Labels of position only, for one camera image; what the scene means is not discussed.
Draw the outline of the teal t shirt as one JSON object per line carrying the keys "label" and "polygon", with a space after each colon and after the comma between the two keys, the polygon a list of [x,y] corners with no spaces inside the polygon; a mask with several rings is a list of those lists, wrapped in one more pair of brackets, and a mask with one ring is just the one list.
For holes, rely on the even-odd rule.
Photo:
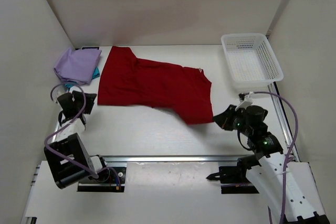
{"label": "teal t shirt", "polygon": [[68,89],[70,89],[74,85],[80,85],[80,86],[84,85],[84,86],[86,86],[86,85],[89,85],[92,80],[94,80],[94,79],[96,79],[98,77],[100,77],[100,71],[99,71],[99,68],[96,67],[95,70],[94,70],[94,72],[93,72],[93,74],[92,74],[92,77],[91,77],[91,79],[89,81],[83,82],[83,81],[78,81],[78,80],[71,80],[71,81],[67,81],[65,83],[65,87],[68,88]]}

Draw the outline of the purple t shirt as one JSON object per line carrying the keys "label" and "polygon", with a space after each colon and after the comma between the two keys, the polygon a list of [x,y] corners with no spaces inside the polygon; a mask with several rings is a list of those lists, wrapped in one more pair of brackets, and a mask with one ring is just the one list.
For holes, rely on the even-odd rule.
{"label": "purple t shirt", "polygon": [[89,85],[101,53],[95,48],[74,50],[69,47],[56,62],[54,72],[62,82]]}

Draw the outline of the red item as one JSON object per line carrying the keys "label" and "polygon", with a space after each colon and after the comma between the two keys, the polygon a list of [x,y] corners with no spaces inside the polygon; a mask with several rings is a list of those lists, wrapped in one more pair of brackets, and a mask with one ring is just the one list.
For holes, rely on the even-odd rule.
{"label": "red item", "polygon": [[213,121],[212,83],[203,69],[137,58],[113,46],[104,65],[98,105],[144,105],[174,111],[186,124]]}

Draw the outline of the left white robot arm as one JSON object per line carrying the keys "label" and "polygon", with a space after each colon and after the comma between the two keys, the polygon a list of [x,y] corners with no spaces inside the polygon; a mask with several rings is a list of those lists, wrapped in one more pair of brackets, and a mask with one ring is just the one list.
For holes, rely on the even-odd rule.
{"label": "left white robot arm", "polygon": [[86,129],[86,114],[90,114],[97,94],[73,91],[57,98],[60,132],[46,144],[44,153],[58,188],[64,189],[82,179],[105,182],[110,169],[100,156],[90,157],[80,138]]}

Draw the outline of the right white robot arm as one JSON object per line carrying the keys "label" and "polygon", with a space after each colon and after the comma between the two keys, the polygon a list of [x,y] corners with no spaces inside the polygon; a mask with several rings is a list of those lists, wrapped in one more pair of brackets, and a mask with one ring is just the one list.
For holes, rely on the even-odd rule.
{"label": "right white robot arm", "polygon": [[214,116],[214,122],[225,131],[236,131],[247,137],[248,150],[253,154],[241,157],[237,166],[226,172],[209,175],[208,180],[238,178],[236,185],[250,182],[266,200],[280,223],[329,223],[325,214],[319,214],[308,202],[296,182],[284,149],[264,122],[267,110],[257,105],[238,108],[230,105],[223,113]]}

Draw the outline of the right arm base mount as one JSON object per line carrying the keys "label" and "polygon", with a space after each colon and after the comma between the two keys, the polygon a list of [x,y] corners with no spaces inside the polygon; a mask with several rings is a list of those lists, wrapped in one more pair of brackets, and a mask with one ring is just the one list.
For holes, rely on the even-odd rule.
{"label": "right arm base mount", "polygon": [[220,166],[218,172],[209,174],[206,179],[211,182],[220,182],[222,195],[259,193],[237,166]]}

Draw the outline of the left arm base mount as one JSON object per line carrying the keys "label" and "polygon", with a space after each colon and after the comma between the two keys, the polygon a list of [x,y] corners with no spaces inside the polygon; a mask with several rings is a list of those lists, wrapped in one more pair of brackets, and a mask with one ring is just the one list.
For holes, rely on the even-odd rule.
{"label": "left arm base mount", "polygon": [[77,192],[83,193],[123,193],[127,178],[126,162],[107,162],[116,172],[107,169],[98,180],[85,178],[77,184]]}

